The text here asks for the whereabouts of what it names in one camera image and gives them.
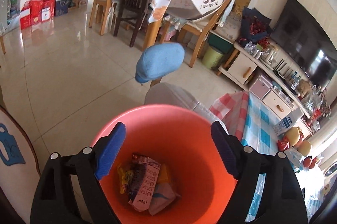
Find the blue wall sticker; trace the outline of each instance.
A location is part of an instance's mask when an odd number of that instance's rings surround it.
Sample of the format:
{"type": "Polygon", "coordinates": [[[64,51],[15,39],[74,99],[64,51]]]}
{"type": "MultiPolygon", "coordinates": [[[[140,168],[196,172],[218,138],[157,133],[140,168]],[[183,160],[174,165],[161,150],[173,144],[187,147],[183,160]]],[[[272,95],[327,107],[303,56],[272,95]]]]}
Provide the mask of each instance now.
{"type": "Polygon", "coordinates": [[[17,146],[14,136],[10,135],[4,124],[0,123],[0,142],[5,147],[8,155],[8,160],[4,157],[0,151],[0,158],[5,165],[11,166],[14,164],[26,164],[19,147],[17,146]]]}

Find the blue checkered cloth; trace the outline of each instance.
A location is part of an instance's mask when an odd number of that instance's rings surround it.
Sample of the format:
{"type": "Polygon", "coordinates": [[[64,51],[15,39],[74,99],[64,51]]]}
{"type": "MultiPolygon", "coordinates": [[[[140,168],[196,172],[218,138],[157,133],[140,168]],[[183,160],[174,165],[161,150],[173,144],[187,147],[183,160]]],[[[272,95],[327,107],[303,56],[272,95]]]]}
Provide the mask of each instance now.
{"type": "MultiPolygon", "coordinates": [[[[273,127],[281,119],[270,109],[268,109],[260,99],[249,93],[248,109],[245,128],[241,143],[253,147],[258,153],[275,155],[278,152],[277,140],[273,127]]],[[[300,172],[307,172],[300,167],[300,172]]],[[[263,187],[265,184],[265,174],[260,174],[257,180],[257,187],[250,206],[246,221],[252,221],[257,215],[260,205],[263,187]]],[[[307,210],[313,215],[321,206],[317,197],[306,198],[307,210]]]]}

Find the wooden drawer handle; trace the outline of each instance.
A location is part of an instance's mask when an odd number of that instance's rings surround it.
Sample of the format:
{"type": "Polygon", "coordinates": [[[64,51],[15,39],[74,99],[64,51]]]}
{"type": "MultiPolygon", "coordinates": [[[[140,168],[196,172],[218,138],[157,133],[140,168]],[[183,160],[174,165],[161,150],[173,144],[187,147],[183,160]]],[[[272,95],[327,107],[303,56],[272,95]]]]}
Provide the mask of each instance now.
{"type": "Polygon", "coordinates": [[[279,110],[281,113],[284,113],[284,110],[281,108],[280,105],[276,105],[276,108],[278,108],[278,110],[279,110]]]}
{"type": "Polygon", "coordinates": [[[247,69],[247,71],[243,74],[243,78],[248,77],[248,74],[250,73],[251,70],[252,70],[252,68],[249,67],[249,68],[247,69]]]}

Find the flat screen tv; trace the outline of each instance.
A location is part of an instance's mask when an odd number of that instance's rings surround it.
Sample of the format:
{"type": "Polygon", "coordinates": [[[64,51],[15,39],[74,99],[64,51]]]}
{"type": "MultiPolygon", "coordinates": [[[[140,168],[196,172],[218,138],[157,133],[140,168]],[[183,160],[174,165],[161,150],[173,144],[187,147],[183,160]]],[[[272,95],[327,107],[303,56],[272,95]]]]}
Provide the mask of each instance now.
{"type": "Polygon", "coordinates": [[[337,69],[337,50],[297,0],[287,1],[270,38],[292,57],[313,84],[322,89],[328,85],[337,69]]]}

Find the silver screw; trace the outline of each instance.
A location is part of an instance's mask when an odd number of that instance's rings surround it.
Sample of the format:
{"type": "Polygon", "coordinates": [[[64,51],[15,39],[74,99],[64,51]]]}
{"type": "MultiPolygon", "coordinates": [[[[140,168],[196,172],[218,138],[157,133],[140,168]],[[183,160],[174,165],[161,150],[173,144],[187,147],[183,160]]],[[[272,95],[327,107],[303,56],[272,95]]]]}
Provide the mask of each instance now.
{"type": "Polygon", "coordinates": [[[285,158],[285,157],[286,157],[285,153],[283,153],[283,152],[279,152],[277,155],[278,155],[280,158],[285,158]]]}
{"type": "Polygon", "coordinates": [[[84,154],[89,154],[91,152],[92,152],[92,148],[91,147],[86,147],[86,148],[83,149],[83,153],[84,154]]]}
{"type": "Polygon", "coordinates": [[[246,153],[251,153],[253,151],[253,148],[250,147],[250,146],[244,146],[243,147],[243,150],[246,152],[246,153]]]}
{"type": "Polygon", "coordinates": [[[56,158],[58,158],[58,156],[59,156],[58,153],[52,153],[52,154],[50,155],[50,158],[51,158],[51,159],[56,159],[56,158]]]}

